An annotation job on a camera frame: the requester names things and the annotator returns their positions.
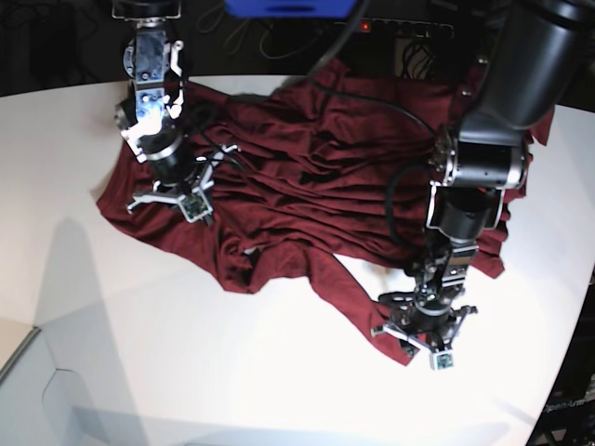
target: metal bracket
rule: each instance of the metal bracket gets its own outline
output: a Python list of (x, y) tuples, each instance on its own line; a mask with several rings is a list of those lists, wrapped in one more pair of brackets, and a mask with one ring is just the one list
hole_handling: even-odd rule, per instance
[(454, 311), (456, 322), (450, 327), (446, 336), (443, 337), (443, 348), (433, 347), (419, 340), (417, 337), (407, 334), (395, 321), (392, 320), (385, 321), (382, 325), (372, 328), (370, 334), (373, 337), (382, 334), (391, 335), (415, 348), (426, 350), (430, 354), (430, 366), (432, 370), (442, 370), (453, 367), (453, 342), (458, 336), (458, 332), (463, 321), (467, 318), (467, 315), (475, 313), (477, 313), (477, 308), (470, 306), (465, 306)]
[[(444, 186), (440, 181), (430, 181), (430, 202), (428, 204), (428, 215), (426, 216), (426, 228), (429, 230), (440, 230), (437, 224), (438, 214), (436, 211), (439, 205), (440, 194), (447, 189), (448, 186)], [(484, 230), (494, 230), (500, 222), (500, 216), (502, 215), (502, 208), (504, 206), (504, 193), (505, 191), (502, 189), (492, 190), (490, 214), (488, 215)]]
[[(160, 184), (155, 181), (152, 190), (145, 192), (135, 192), (132, 194), (132, 202), (126, 207), (129, 214), (132, 214), (134, 209), (140, 204), (147, 203), (161, 203), (176, 206), (184, 218), (189, 223), (194, 223), (198, 220), (208, 218), (214, 213), (213, 205), (208, 200), (206, 192), (215, 184), (212, 176), (215, 167), (223, 159), (225, 154), (231, 151), (240, 150), (238, 146), (221, 146), (221, 150), (217, 151), (209, 162), (205, 165), (203, 172), (196, 178), (192, 184), (192, 193), (185, 194), (178, 191), (177, 188), (166, 192), (158, 191)], [(197, 158), (197, 161), (205, 161), (202, 158)]]
[(476, 244), (454, 247), (452, 249), (442, 276), (443, 289), (451, 286), (459, 286), (465, 282), (467, 271), (478, 249)]
[[(125, 50), (124, 66), (134, 86), (134, 110), (116, 106), (115, 119), (122, 138), (137, 157), (139, 163), (147, 161), (140, 139), (159, 133), (164, 123), (176, 120), (182, 113), (184, 91), (179, 52), (184, 48), (181, 41), (169, 44), (161, 29), (141, 30), (136, 38), (136, 49), (130, 43)], [(178, 95), (165, 93), (165, 72), (171, 70), (179, 78)]]

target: white tabletop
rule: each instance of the white tabletop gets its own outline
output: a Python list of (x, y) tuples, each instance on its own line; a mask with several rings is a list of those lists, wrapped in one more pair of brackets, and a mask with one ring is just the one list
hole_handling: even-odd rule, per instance
[[(212, 77), (270, 93), (283, 77)], [(84, 425), (110, 444), (522, 445), (549, 394), (595, 261), (595, 116), (558, 108), (511, 205), (507, 271), (474, 270), (456, 367), (384, 357), (304, 278), (223, 292), (137, 242), (95, 198), (120, 149), (123, 84), (0, 99), (0, 317), (41, 325)], [(395, 273), (341, 260), (376, 296)]]

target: blue device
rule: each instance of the blue device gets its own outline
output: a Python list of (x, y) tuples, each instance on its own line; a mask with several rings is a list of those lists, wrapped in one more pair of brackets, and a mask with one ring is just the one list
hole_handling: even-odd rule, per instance
[(357, 0), (226, 0), (235, 17), (344, 18)]

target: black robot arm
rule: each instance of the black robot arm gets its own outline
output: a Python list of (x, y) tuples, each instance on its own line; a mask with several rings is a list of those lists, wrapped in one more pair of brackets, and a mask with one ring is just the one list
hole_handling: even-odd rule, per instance
[[(476, 97), (437, 137), (430, 159), (426, 247), (411, 268), (416, 289), (407, 298), (388, 294), (379, 299), (391, 312), (373, 335), (393, 335), (410, 354), (428, 350), (434, 369), (454, 364), (454, 336), (476, 308), (451, 305), (464, 292), (476, 240), (499, 221), (505, 190), (523, 184), (524, 132), (549, 112), (574, 74), (594, 11), (594, 4), (582, 0), (515, 0), (511, 5)], [(415, 337), (421, 334), (426, 342)]]
[(195, 158), (182, 125), (184, 81), (180, 64), (183, 42), (170, 41), (167, 21), (180, 16), (181, 0), (114, 0), (112, 15), (129, 21), (134, 38), (123, 63), (129, 95), (116, 106), (122, 137), (139, 163), (152, 170), (151, 190), (137, 191), (127, 206), (161, 203), (177, 209), (186, 221), (212, 221), (209, 189), (214, 168), (236, 146), (220, 146), (208, 157)]

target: red fabric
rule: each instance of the red fabric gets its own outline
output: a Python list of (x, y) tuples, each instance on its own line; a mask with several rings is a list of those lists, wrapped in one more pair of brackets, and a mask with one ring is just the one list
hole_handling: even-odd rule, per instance
[[(446, 122), (456, 88), (419, 81), (356, 79), (333, 62), (317, 81), (338, 91), (380, 98), (405, 107), (432, 128)], [(255, 293), (277, 277), (307, 276), (313, 290), (343, 313), (382, 353), (409, 359), (390, 336), (372, 338), (386, 309), (372, 302), (333, 254), (400, 268), (412, 253), (390, 240), (384, 193), (403, 164), (426, 158), (432, 141), (415, 122), (387, 107), (328, 97), (307, 82), (289, 86), (266, 101), (246, 103), (200, 85), (188, 85), (187, 103), (217, 104), (218, 118), (206, 130), (216, 142), (238, 144), (241, 174), (232, 164), (215, 173), (215, 224), (188, 224), (165, 206), (126, 203), (135, 190), (147, 190), (152, 175), (125, 144), (112, 178), (98, 201), (116, 228), (209, 271), (228, 291)], [(211, 149), (192, 138), (197, 154)], [(399, 232), (422, 242), (427, 178), (410, 175), (395, 193)], [(511, 200), (523, 191), (507, 195)], [(506, 211), (498, 230), (480, 239), (474, 266), (495, 277), (506, 239)], [(245, 250), (257, 248), (252, 254)]]

